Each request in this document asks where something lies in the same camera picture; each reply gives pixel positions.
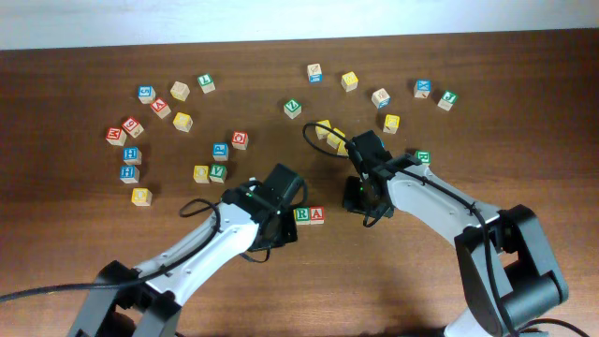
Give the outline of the yellow block top centre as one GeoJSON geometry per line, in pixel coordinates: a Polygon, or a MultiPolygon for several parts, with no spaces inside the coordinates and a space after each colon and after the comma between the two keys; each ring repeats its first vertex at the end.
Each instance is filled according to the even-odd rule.
{"type": "Polygon", "coordinates": [[[346,92],[353,91],[358,88],[358,77],[353,72],[342,74],[341,85],[346,92]]]}

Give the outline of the yellow O letter block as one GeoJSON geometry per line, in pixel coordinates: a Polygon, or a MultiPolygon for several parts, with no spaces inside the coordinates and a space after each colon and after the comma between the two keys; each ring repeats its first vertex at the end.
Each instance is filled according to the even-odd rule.
{"type": "Polygon", "coordinates": [[[209,166],[194,166],[193,179],[196,183],[209,183],[210,167],[209,166]]]}

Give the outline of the plain wood yellow block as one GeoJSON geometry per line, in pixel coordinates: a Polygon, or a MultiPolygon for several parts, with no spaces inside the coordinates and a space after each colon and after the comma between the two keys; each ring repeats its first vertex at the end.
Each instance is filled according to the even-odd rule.
{"type": "Polygon", "coordinates": [[[184,102],[190,95],[190,89],[187,84],[175,81],[170,88],[170,93],[175,99],[184,102]]]}

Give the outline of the yellow M letter block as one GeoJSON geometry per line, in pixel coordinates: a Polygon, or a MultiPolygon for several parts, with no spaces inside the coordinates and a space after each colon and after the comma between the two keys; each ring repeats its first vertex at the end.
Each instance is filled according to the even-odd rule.
{"type": "Polygon", "coordinates": [[[341,143],[343,143],[343,139],[345,134],[338,128],[333,128],[332,131],[329,131],[327,135],[327,144],[333,149],[337,150],[341,143]]]}

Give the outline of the red 6 number block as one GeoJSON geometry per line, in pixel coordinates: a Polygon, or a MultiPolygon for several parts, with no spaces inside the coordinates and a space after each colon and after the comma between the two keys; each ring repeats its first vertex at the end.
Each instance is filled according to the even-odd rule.
{"type": "Polygon", "coordinates": [[[144,131],[144,128],[140,122],[133,117],[127,118],[122,123],[122,127],[126,133],[133,138],[137,138],[144,131]]]}

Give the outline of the blue K letter block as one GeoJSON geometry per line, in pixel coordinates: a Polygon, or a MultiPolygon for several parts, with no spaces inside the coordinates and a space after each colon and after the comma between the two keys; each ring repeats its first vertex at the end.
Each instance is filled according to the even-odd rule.
{"type": "Polygon", "coordinates": [[[431,93],[431,81],[418,79],[414,86],[415,98],[427,98],[431,93]]]}

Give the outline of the blue sided wood block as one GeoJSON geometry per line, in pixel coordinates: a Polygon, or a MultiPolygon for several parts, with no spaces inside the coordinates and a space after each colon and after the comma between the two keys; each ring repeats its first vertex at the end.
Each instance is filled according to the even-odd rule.
{"type": "Polygon", "coordinates": [[[307,75],[310,83],[321,82],[323,80],[322,68],[319,64],[307,65],[307,75]]]}

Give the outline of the green Z letter block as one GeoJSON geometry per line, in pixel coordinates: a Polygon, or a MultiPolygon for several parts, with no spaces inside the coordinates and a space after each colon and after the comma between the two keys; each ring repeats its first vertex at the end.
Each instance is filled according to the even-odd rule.
{"type": "Polygon", "coordinates": [[[284,103],[284,113],[290,118],[295,119],[301,114],[301,104],[294,98],[284,103]]]}

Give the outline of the green R block right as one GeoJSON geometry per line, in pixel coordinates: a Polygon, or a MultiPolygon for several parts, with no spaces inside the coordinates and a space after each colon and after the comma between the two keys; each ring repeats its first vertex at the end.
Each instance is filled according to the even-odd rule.
{"type": "Polygon", "coordinates": [[[416,151],[416,158],[421,162],[422,165],[429,165],[431,163],[430,152],[416,151]]]}

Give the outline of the blue H block upper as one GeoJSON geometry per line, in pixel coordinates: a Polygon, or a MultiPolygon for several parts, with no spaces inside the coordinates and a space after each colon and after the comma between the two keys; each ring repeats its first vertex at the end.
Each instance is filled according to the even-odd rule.
{"type": "Polygon", "coordinates": [[[140,165],[142,162],[142,152],[138,147],[124,148],[123,161],[126,165],[140,165]]]}

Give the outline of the yellow E letter block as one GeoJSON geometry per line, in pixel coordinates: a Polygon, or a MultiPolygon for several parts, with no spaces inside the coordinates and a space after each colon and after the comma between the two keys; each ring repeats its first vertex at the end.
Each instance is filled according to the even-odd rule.
{"type": "Polygon", "coordinates": [[[337,155],[340,155],[340,156],[343,156],[343,157],[347,157],[348,156],[348,151],[346,149],[344,141],[341,141],[339,143],[339,146],[337,148],[337,155]]]}

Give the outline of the red A letter block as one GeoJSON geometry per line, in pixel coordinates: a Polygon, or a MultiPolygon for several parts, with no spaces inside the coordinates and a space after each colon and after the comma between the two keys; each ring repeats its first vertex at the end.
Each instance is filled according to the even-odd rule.
{"type": "Polygon", "coordinates": [[[325,223],[325,213],[323,207],[310,207],[309,211],[311,225],[322,225],[325,223]]]}

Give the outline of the yellow S letter block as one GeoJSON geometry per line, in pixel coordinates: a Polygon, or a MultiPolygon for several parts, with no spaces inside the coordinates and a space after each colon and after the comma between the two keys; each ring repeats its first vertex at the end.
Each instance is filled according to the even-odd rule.
{"type": "Polygon", "coordinates": [[[330,130],[330,121],[322,120],[317,122],[317,126],[315,127],[315,133],[319,140],[326,139],[329,135],[330,130]]]}

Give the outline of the red Q letter block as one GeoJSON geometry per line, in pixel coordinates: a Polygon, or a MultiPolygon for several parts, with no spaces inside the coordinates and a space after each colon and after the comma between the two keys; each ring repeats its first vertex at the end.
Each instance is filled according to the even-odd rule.
{"type": "Polygon", "coordinates": [[[249,137],[246,132],[234,131],[231,144],[235,149],[246,150],[249,143],[249,137]]]}

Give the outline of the yellow D letter block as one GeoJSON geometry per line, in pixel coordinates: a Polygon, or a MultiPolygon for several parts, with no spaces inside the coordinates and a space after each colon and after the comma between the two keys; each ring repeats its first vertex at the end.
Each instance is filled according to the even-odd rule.
{"type": "Polygon", "coordinates": [[[149,207],[152,204],[153,193],[148,188],[134,188],[131,202],[139,207],[149,207]]]}

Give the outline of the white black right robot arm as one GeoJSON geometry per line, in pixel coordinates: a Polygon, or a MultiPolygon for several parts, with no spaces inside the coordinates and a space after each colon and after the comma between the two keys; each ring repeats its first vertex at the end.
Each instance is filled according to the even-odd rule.
{"type": "Polygon", "coordinates": [[[472,198],[439,179],[411,154],[394,157],[368,131],[346,144],[358,174],[349,178],[344,207],[372,227],[407,212],[456,250],[466,310],[443,336],[516,336],[568,300],[569,288],[535,213],[472,198]]]}

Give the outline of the blue P letter block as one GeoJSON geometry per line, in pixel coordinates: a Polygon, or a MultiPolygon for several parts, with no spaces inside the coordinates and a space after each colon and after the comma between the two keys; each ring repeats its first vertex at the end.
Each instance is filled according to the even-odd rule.
{"type": "Polygon", "coordinates": [[[212,156],[215,161],[227,161],[229,148],[225,142],[215,142],[212,146],[212,156]]]}

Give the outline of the red M letter block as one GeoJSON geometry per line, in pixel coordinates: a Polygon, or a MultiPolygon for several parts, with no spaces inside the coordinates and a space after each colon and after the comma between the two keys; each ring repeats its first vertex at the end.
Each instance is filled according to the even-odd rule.
{"type": "Polygon", "coordinates": [[[107,131],[106,141],[114,146],[124,146],[127,135],[122,128],[110,127],[107,131]]]}

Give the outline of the yellow block right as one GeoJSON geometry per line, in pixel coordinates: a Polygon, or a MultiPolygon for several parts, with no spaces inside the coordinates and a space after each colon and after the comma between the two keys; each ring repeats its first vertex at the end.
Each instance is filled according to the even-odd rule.
{"type": "Polygon", "coordinates": [[[400,122],[401,118],[398,115],[387,114],[384,121],[383,131],[388,134],[396,134],[400,122]]]}

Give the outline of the red A block upper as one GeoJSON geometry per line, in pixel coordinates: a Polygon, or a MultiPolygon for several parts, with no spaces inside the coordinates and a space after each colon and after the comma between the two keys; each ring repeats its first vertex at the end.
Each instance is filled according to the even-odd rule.
{"type": "Polygon", "coordinates": [[[171,113],[168,103],[161,97],[155,99],[151,104],[151,109],[160,119],[164,119],[171,113]]]}

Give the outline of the green L letter block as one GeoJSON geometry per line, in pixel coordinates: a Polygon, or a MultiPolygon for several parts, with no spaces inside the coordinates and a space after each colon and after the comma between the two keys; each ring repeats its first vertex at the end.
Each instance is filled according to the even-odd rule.
{"type": "Polygon", "coordinates": [[[201,91],[204,94],[210,93],[215,90],[213,78],[209,73],[198,76],[197,82],[200,86],[201,91]]]}

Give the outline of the yellow G letter block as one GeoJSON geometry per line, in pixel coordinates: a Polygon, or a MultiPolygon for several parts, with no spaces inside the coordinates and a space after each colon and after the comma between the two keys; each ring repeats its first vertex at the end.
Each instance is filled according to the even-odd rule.
{"type": "Polygon", "coordinates": [[[173,119],[173,125],[176,129],[188,133],[193,126],[193,119],[189,114],[178,112],[173,119]]]}

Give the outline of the green V letter block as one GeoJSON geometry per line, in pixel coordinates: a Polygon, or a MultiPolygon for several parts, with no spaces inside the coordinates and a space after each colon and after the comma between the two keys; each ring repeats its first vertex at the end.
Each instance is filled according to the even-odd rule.
{"type": "Polygon", "coordinates": [[[212,164],[209,171],[209,179],[212,182],[224,183],[227,176],[227,168],[225,165],[212,164]]]}

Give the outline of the green J letter block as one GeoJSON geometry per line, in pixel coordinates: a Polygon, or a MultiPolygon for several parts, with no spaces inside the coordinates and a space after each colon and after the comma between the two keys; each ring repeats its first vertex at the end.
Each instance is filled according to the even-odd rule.
{"type": "Polygon", "coordinates": [[[458,98],[459,96],[456,95],[454,92],[446,90],[441,95],[439,102],[437,103],[437,106],[445,111],[450,111],[451,108],[455,105],[458,98]]]}

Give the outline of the green R letter block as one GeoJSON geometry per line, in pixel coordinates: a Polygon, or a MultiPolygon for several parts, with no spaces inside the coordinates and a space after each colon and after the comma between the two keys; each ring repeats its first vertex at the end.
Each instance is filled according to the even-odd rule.
{"type": "Polygon", "coordinates": [[[294,221],[297,226],[310,225],[310,209],[307,207],[298,207],[293,211],[294,221]]]}

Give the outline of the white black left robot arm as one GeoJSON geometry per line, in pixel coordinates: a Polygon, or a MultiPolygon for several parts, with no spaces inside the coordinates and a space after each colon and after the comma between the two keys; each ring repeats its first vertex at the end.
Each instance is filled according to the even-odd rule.
{"type": "Polygon", "coordinates": [[[127,268],[114,260],[96,276],[69,335],[174,336],[184,304],[231,258],[297,238],[291,213],[305,181],[278,164],[261,182],[227,189],[209,217],[168,250],[127,268]]]}

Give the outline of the wood block blue D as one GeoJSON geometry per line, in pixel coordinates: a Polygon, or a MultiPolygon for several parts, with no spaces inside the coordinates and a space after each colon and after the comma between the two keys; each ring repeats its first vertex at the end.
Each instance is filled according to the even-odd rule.
{"type": "Polygon", "coordinates": [[[372,103],[378,108],[382,109],[387,106],[390,102],[390,96],[385,88],[381,88],[373,92],[372,103]]]}

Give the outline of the blue H letter block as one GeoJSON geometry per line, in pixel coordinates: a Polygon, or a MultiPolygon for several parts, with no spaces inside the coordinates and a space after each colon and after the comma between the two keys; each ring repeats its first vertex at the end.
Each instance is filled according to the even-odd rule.
{"type": "Polygon", "coordinates": [[[120,167],[120,179],[123,183],[138,183],[139,177],[139,169],[136,166],[127,165],[120,167]]]}

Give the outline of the blue 5 number block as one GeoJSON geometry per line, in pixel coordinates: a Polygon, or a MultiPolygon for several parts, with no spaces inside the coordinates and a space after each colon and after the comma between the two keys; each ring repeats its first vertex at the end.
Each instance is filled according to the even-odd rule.
{"type": "Polygon", "coordinates": [[[151,85],[141,85],[138,88],[138,99],[142,104],[146,105],[153,103],[155,101],[155,97],[156,92],[151,85]]]}

